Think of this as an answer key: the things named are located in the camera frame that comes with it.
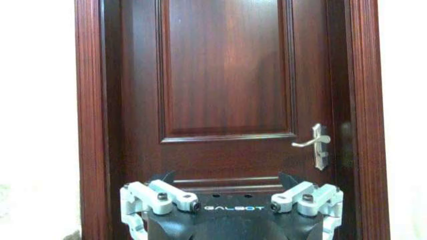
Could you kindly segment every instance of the door frame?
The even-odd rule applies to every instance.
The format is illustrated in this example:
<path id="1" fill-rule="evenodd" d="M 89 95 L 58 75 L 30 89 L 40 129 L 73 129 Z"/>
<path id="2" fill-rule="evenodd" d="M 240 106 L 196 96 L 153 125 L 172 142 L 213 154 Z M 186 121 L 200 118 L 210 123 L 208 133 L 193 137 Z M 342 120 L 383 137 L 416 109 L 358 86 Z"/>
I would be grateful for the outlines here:
<path id="1" fill-rule="evenodd" d="M 389 236 L 377 0 L 329 0 L 336 182 L 342 239 Z M 74 0 L 82 239 L 116 239 L 121 172 L 120 0 Z"/>

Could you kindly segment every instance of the dark red wooden door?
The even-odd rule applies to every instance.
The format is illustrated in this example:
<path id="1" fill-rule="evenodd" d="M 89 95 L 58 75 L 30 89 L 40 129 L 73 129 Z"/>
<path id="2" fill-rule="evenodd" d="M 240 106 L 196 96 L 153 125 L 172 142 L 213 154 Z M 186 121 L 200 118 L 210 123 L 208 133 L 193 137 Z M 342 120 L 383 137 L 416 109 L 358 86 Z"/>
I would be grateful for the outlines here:
<path id="1" fill-rule="evenodd" d="M 274 191 L 282 171 L 330 183 L 333 158 L 318 171 L 312 146 L 290 146 L 316 123 L 333 133 L 326 1 L 129 0 L 121 20 L 125 180 L 176 170 L 186 188 Z"/>

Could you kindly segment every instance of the door lock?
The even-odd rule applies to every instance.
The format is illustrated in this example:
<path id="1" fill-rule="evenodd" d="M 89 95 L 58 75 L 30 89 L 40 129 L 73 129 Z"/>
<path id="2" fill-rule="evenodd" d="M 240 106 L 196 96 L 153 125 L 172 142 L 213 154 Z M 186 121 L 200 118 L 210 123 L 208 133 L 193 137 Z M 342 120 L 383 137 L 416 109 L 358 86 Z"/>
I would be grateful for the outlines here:
<path id="1" fill-rule="evenodd" d="M 329 154 L 326 144 L 330 142 L 330 137 L 325 135 L 325 127 L 317 123 L 312 127 L 312 139 L 304 143 L 292 142 L 292 147 L 304 148 L 313 145 L 313 166 L 322 171 L 329 164 Z"/>

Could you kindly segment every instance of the screw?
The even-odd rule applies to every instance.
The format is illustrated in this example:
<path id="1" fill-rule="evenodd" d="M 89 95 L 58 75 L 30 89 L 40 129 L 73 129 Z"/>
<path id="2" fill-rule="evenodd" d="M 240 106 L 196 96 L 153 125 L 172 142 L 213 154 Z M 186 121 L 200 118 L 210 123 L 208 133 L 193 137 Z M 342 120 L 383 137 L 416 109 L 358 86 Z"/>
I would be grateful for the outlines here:
<path id="1" fill-rule="evenodd" d="M 280 211 L 280 205 L 274 202 L 270 203 L 269 208 L 273 213 L 277 213 Z"/>
<path id="2" fill-rule="evenodd" d="M 314 201 L 313 195 L 310 195 L 310 194 L 304 194 L 301 196 L 301 199 L 308 203 L 312 203 Z"/>
<path id="3" fill-rule="evenodd" d="M 196 202 L 196 201 L 193 201 L 193 202 L 190 203 L 189 210 L 190 210 L 190 212 L 193 212 L 193 213 L 198 212 L 198 210 L 200 210 L 200 203 Z"/>
<path id="4" fill-rule="evenodd" d="M 158 199 L 160 201 L 168 200 L 168 194 L 166 194 L 165 192 L 160 192 L 160 193 L 157 194 L 157 199 Z"/>

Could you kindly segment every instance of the wall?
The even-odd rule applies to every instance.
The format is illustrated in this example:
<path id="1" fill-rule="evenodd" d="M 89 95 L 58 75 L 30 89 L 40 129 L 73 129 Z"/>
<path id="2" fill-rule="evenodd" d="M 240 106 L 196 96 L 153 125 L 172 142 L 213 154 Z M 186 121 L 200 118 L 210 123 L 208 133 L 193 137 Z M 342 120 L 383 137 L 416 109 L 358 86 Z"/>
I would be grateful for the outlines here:
<path id="1" fill-rule="evenodd" d="M 0 239 L 80 228 L 74 3 L 0 7 Z"/>
<path id="2" fill-rule="evenodd" d="M 377 3 L 391 239 L 427 239 L 427 1 Z"/>

